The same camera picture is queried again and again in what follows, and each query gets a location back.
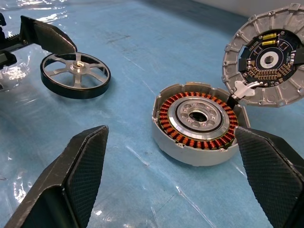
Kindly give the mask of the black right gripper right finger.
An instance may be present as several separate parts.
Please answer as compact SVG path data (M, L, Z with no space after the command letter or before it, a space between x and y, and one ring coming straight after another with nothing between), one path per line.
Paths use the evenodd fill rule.
M237 127L235 137L248 183L271 225L304 226L304 160L281 137Z

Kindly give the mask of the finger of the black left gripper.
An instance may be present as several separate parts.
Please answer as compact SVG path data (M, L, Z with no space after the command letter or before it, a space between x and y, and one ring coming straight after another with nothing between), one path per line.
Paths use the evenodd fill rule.
M43 50L53 54L69 54L77 52L72 39L58 27L21 16L20 39L30 44L37 44Z

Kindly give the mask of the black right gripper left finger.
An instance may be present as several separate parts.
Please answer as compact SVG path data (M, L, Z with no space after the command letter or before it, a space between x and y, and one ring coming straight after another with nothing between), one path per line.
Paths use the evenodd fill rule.
M107 125L73 136L40 174L7 228L85 228L101 183Z

